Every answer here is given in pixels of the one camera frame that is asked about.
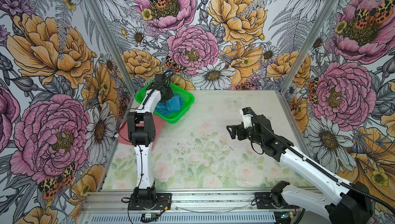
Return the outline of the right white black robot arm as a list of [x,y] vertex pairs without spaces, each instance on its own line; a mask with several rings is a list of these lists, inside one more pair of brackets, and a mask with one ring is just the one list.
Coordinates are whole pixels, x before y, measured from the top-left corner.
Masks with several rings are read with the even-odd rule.
[[228,125],[232,139],[249,140],[260,145],[264,154],[300,174],[320,192],[303,190],[281,181],[271,189],[275,207],[293,205],[320,215],[333,224],[367,224],[373,216],[368,189],[352,184],[311,160],[288,139],[277,136],[259,123]]

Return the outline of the aluminium corner post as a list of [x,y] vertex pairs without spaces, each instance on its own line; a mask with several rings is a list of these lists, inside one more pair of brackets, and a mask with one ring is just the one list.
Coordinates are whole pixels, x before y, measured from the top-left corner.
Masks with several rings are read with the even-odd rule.
[[105,42],[110,50],[111,55],[113,56],[115,63],[117,64],[119,71],[121,73],[121,76],[123,77],[123,80],[129,90],[129,93],[134,96],[136,94],[136,87],[129,75],[128,70],[126,69],[125,63],[123,62],[121,58],[121,53],[117,47],[116,42],[114,41],[114,38],[112,36],[111,30],[108,27],[108,24],[106,22],[106,18],[103,15],[99,2],[97,0],[85,0],[89,11],[91,12],[92,17],[94,18],[99,30],[101,31],[101,34],[103,38],[105,39]]
[[325,22],[327,21],[329,15],[331,14],[332,10],[334,7],[338,4],[339,0],[326,0],[324,2],[324,6],[322,11],[318,12],[316,21],[314,22],[311,30],[309,31],[302,47],[300,48],[298,55],[295,59],[295,62],[293,66],[290,68],[289,73],[284,79],[284,82],[282,83],[279,92],[281,94],[284,94],[291,84],[291,82],[294,80],[296,77],[296,74],[298,73],[299,68],[301,67],[302,63],[304,62],[304,59],[308,55],[308,52],[310,50],[310,47],[312,46],[314,40],[317,38],[319,34],[319,30],[324,26]]

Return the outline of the blue t shirt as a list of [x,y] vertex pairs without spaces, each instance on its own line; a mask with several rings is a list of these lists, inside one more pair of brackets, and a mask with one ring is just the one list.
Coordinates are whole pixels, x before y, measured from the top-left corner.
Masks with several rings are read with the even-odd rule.
[[175,94],[171,99],[167,100],[165,103],[159,102],[155,108],[155,112],[160,115],[167,117],[172,113],[181,110],[184,105],[183,98],[179,94]]

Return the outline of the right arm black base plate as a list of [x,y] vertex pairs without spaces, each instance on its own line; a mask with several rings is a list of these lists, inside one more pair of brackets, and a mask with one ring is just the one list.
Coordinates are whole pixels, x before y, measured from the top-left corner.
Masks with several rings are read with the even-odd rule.
[[256,192],[251,204],[257,209],[299,209],[298,206],[287,204],[280,194],[271,192]]

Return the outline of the left aluminium corner post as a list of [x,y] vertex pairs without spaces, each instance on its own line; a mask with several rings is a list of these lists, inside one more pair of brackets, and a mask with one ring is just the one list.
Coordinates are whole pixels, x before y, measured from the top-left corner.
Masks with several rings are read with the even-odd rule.
[[101,34],[103,38],[105,39],[105,42],[110,50],[111,55],[113,56],[115,63],[117,64],[119,71],[121,73],[121,76],[123,77],[123,80],[129,90],[129,93],[134,96],[136,94],[136,87],[129,75],[128,70],[126,69],[125,63],[123,62],[121,58],[121,53],[117,47],[116,42],[114,41],[114,38],[112,36],[111,30],[108,27],[108,24],[106,22],[106,18],[103,15],[99,2],[97,0],[85,0],[89,11],[91,12],[92,17],[94,18],[99,30],[101,31]]

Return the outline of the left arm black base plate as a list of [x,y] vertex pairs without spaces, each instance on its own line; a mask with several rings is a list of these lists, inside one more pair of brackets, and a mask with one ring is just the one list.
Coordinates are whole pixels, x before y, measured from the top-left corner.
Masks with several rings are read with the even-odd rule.
[[142,199],[139,197],[132,197],[128,201],[129,211],[162,211],[167,207],[171,208],[172,194],[171,193],[157,193],[151,200]]

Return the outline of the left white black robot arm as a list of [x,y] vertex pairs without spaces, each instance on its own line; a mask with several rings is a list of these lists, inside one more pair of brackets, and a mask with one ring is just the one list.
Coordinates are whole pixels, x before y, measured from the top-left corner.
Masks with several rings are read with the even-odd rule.
[[173,97],[170,87],[172,77],[172,73],[156,75],[154,81],[147,86],[139,107],[127,115],[128,141],[134,146],[137,158],[137,183],[133,191],[133,202],[149,210],[157,202],[151,162],[151,150],[156,139],[153,115],[159,103],[165,103]]

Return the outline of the green plastic basket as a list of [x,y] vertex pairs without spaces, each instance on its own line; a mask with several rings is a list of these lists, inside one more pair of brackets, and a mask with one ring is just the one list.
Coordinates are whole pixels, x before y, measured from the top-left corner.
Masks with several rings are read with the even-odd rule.
[[191,108],[192,104],[195,101],[195,98],[191,92],[175,84],[171,84],[170,87],[174,95],[179,95],[180,98],[183,99],[182,101],[183,105],[180,106],[179,110],[171,112],[167,116],[163,116],[161,113],[158,113],[157,111],[154,111],[154,114],[159,116],[163,120],[167,121],[168,123],[174,124],[178,122],[181,119],[181,117]]

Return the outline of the folded red t shirt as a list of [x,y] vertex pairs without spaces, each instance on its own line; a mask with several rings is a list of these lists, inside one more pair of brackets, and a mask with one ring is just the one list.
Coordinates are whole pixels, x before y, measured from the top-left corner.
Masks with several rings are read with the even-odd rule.
[[[165,120],[160,118],[158,115],[154,114],[153,115],[153,120],[155,124],[155,130],[156,130],[156,139],[159,137],[160,131],[163,129],[164,125],[167,123]],[[131,145],[131,143],[128,142],[129,136],[128,136],[128,122],[125,121],[122,126],[119,129],[119,143],[121,144],[126,144],[126,145]]]

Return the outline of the right aluminium corner post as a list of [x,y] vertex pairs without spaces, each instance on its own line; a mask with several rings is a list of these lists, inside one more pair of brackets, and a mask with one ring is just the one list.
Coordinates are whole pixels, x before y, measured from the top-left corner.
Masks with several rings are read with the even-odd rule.
[[296,77],[296,74],[298,73],[299,68],[301,67],[302,63],[304,62],[304,59],[308,55],[308,52],[310,50],[310,47],[312,46],[314,40],[317,38],[319,34],[319,30],[324,26],[325,22],[327,21],[329,15],[331,14],[332,10],[334,7],[338,4],[339,0],[326,0],[324,2],[324,6],[322,11],[318,12],[316,21],[314,22],[311,30],[309,31],[302,47],[300,48],[298,55],[295,59],[295,62],[293,66],[290,68],[289,73],[284,79],[284,82],[282,83],[279,92],[281,94],[284,94],[291,84],[291,82],[294,80]]

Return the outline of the aluminium front rail frame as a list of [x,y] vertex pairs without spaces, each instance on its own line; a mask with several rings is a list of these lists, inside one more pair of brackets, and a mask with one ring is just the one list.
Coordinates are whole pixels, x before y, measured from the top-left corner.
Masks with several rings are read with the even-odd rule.
[[129,211],[131,191],[91,194],[81,211],[79,224],[328,224],[329,220],[299,209],[257,209],[251,202],[256,192],[247,190],[170,190],[171,208]]

